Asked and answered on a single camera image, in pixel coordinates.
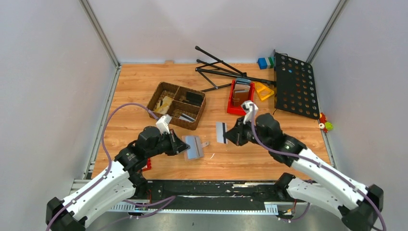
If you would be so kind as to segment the white card with magnetic stripe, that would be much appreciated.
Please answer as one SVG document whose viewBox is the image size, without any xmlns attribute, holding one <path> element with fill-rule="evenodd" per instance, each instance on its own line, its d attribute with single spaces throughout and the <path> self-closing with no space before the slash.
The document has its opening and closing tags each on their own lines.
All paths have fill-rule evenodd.
<svg viewBox="0 0 408 231">
<path fill-rule="evenodd" d="M 227 125 L 224 122 L 216 122 L 217 142 L 227 144 L 228 140 L 224 137 L 227 131 Z"/>
</svg>

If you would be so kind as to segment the grey VIP credit card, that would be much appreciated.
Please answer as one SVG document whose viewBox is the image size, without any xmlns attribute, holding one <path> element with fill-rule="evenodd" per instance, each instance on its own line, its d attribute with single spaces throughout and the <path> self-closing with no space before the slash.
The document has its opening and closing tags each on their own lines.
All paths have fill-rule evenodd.
<svg viewBox="0 0 408 231">
<path fill-rule="evenodd" d="M 181 114 L 181 115 L 179 116 L 179 119 L 181 119 L 181 120 L 183 120 L 183 121 L 190 122 L 190 123 L 195 122 L 195 119 L 194 119 L 193 117 L 191 117 L 191 116 L 189 116 L 189 115 L 186 115 L 186 114 Z"/>
</svg>

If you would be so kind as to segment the black credit card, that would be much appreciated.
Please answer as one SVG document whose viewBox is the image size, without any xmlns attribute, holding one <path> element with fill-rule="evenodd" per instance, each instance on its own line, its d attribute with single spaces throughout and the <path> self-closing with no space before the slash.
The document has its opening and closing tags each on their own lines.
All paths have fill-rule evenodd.
<svg viewBox="0 0 408 231">
<path fill-rule="evenodd" d="M 204 100 L 204 97 L 201 94 L 195 93 L 195 92 L 191 92 L 191 91 L 187 91 L 186 92 L 186 100 L 189 102 L 194 102 L 197 104 L 201 104 Z"/>
<path fill-rule="evenodd" d="M 201 107 L 202 106 L 202 102 L 201 101 L 188 101 L 188 100 L 183 100 L 183 103 L 187 103 L 193 106 L 197 106 L 197 107 Z"/>
</svg>

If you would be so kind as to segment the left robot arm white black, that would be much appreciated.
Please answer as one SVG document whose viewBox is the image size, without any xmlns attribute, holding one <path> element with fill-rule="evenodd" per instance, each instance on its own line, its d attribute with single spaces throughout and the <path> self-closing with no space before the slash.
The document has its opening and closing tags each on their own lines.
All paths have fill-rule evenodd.
<svg viewBox="0 0 408 231">
<path fill-rule="evenodd" d="M 54 197 L 47 203 L 46 230 L 84 231 L 123 200 L 143 198 L 147 180 L 142 168 L 148 159 L 159 154 L 178 155 L 189 148 L 173 129 L 161 133 L 156 127 L 146 127 L 97 177 L 64 199 Z"/>
</svg>

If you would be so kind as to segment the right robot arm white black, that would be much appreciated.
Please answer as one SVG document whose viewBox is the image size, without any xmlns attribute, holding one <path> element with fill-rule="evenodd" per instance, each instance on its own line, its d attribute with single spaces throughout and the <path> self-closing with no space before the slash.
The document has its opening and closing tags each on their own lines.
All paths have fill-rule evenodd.
<svg viewBox="0 0 408 231">
<path fill-rule="evenodd" d="M 298 139 L 285 134 L 271 114 L 257 118 L 240 117 L 224 137 L 237 146 L 248 142 L 265 148 L 279 163 L 308 175 L 318 186 L 289 173 L 283 173 L 276 183 L 275 195 L 281 201 L 290 197 L 316 205 L 338 217 L 351 231 L 382 230 L 386 224 L 383 209 L 383 190 L 373 184 L 366 186 L 351 179 L 321 160 Z"/>
</svg>

